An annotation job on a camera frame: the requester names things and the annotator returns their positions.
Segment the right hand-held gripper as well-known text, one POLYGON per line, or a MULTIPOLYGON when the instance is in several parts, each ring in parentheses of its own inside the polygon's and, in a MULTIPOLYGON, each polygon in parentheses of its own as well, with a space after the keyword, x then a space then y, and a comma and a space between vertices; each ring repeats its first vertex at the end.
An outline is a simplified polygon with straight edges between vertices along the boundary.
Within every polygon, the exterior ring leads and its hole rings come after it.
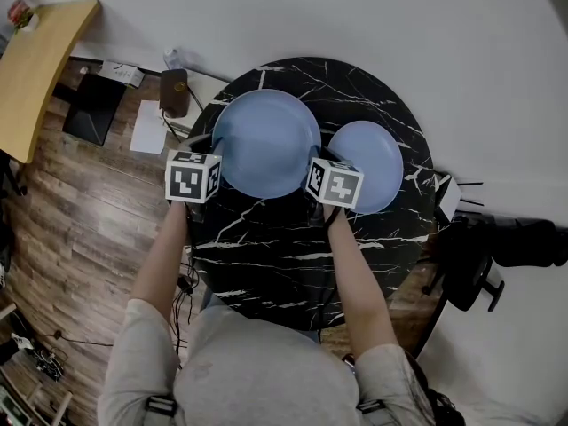
POLYGON ((326 147, 313 145, 308 152, 304 194, 308 201, 308 226, 323 227, 323 206, 354 209, 364 174, 351 162, 326 147))

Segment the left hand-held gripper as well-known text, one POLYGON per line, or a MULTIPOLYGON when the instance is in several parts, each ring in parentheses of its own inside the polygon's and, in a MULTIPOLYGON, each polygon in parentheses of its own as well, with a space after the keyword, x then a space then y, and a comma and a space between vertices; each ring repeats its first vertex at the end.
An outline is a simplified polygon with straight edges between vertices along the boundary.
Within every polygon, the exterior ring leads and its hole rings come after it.
POLYGON ((194 222, 204 222, 206 203, 219 190, 224 150, 223 138, 215 142, 211 134, 203 134, 168 152, 165 199, 183 202, 194 222))

